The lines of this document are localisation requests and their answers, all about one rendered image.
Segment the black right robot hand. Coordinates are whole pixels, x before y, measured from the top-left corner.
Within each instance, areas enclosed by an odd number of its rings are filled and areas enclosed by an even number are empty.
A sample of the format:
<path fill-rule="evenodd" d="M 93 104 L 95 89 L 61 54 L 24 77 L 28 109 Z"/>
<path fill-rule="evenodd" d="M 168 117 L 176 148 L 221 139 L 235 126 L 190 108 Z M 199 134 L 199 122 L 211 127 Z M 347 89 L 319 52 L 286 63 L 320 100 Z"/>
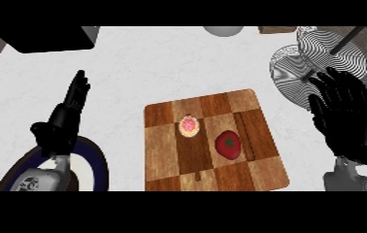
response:
<path fill-rule="evenodd" d="M 347 71 L 329 67 L 310 79 L 313 121 L 335 156 L 367 165 L 367 86 Z"/>

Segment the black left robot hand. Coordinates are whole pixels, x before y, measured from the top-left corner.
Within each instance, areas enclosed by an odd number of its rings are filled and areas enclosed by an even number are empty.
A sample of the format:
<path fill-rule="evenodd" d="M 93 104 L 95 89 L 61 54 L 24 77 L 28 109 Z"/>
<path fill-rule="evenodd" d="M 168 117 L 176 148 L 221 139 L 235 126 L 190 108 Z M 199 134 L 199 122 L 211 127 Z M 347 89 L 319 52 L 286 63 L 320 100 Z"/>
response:
<path fill-rule="evenodd" d="M 36 122 L 30 131 L 41 148 L 41 156 L 69 155 L 78 138 L 80 116 L 90 90 L 84 71 L 78 70 L 64 102 L 46 122 Z"/>

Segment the pink frosted cupcake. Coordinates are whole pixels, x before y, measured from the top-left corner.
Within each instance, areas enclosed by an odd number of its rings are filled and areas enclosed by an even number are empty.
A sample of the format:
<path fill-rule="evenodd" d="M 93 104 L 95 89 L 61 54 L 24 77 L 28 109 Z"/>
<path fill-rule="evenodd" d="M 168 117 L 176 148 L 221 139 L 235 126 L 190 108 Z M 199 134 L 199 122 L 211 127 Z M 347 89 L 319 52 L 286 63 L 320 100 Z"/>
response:
<path fill-rule="evenodd" d="M 180 133 L 184 137 L 192 138 L 199 132 L 199 121 L 198 118 L 192 115 L 186 115 L 180 120 L 179 125 Z"/>

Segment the red tomato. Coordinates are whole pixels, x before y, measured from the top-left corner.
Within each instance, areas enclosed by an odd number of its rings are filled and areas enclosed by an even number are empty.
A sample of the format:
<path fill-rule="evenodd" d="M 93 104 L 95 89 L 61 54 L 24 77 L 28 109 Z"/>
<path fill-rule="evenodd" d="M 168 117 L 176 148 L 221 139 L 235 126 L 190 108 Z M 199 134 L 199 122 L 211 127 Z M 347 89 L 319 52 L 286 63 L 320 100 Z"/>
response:
<path fill-rule="evenodd" d="M 217 153 L 229 160 L 236 160 L 240 155 L 240 139 L 235 131 L 224 131 L 215 139 Z"/>

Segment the grey round bowl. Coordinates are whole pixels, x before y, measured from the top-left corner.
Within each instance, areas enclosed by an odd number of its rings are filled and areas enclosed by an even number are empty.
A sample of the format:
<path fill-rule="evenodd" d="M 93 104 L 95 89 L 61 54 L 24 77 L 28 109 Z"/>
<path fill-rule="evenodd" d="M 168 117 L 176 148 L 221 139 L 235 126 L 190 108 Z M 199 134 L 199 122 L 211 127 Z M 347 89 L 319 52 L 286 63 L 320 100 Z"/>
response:
<path fill-rule="evenodd" d="M 217 37 L 233 37 L 242 30 L 242 26 L 205 26 L 204 29 Z"/>

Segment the blue rimmed white plate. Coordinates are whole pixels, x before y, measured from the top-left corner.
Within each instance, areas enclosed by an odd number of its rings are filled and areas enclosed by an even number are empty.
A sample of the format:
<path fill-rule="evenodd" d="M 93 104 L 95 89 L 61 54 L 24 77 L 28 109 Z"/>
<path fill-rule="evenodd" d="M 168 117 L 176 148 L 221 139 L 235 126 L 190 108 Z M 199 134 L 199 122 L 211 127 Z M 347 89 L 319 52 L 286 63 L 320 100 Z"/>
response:
<path fill-rule="evenodd" d="M 109 169 L 103 152 L 97 145 L 84 137 L 78 137 L 72 154 L 78 155 L 87 162 L 93 171 L 93 190 L 106 191 L 109 189 Z M 41 147 L 34 147 L 6 173 L 0 181 L 0 191 L 11 191 L 16 179 L 24 172 L 37 168 L 46 161 L 47 157 L 41 156 Z"/>

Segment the checkered wooden cutting board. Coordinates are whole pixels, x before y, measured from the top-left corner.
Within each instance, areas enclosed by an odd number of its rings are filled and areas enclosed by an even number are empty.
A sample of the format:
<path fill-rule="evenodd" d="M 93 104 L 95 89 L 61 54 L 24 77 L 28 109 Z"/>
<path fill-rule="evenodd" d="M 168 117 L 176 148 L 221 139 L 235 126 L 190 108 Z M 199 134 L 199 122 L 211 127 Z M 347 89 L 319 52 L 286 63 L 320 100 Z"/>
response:
<path fill-rule="evenodd" d="M 289 176 L 251 89 L 145 107 L 145 189 L 149 191 L 263 191 L 289 185 Z M 187 138 L 180 120 L 192 115 L 199 132 Z M 240 155 L 229 160 L 215 139 L 232 130 Z"/>

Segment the black box appliance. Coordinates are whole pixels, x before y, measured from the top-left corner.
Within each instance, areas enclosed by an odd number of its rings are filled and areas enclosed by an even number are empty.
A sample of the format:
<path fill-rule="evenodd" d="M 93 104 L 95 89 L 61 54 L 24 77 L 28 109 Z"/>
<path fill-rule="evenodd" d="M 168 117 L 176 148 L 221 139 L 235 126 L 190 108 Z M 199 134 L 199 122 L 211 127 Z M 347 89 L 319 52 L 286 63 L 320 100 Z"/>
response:
<path fill-rule="evenodd" d="M 92 50 L 99 26 L 0 26 L 0 39 L 21 53 Z"/>

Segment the brown wooden block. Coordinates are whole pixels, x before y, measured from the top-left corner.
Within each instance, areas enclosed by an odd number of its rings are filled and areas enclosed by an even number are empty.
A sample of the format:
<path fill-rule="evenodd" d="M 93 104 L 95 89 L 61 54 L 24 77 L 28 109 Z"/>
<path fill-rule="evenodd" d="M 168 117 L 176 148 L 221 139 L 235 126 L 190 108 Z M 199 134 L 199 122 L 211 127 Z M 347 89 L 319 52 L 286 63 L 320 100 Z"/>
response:
<path fill-rule="evenodd" d="M 296 26 L 258 26 L 261 34 L 291 33 L 296 30 Z"/>

